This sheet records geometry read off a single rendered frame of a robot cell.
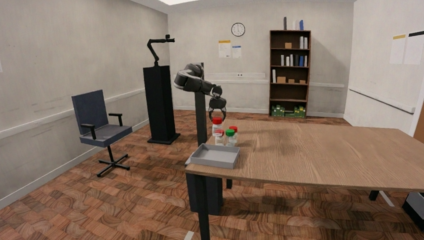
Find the white bottle with red cap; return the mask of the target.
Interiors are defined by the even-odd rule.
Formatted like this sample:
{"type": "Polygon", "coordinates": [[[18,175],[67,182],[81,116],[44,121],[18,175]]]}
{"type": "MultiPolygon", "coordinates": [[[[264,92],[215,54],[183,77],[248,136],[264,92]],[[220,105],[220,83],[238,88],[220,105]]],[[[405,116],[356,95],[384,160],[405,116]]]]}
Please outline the white bottle with red cap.
{"type": "Polygon", "coordinates": [[[212,118],[212,135],[214,137],[221,137],[222,136],[222,118],[221,117],[213,117],[212,118]]]}
{"type": "Polygon", "coordinates": [[[215,145],[224,146],[224,130],[222,130],[222,136],[215,137],[215,145]]]}
{"type": "Polygon", "coordinates": [[[234,130],[235,143],[237,143],[238,142],[238,134],[237,134],[238,128],[236,126],[230,126],[229,129],[234,130]]]}

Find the green-capped bottle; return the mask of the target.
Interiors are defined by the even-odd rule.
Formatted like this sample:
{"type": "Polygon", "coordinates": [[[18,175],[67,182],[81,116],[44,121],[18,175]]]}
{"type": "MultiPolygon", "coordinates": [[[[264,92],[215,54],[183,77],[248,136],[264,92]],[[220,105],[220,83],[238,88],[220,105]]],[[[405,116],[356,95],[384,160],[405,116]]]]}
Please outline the green-capped bottle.
{"type": "Polygon", "coordinates": [[[235,130],[233,129],[227,129],[226,130],[226,146],[231,146],[234,147],[235,146],[235,130]]]}

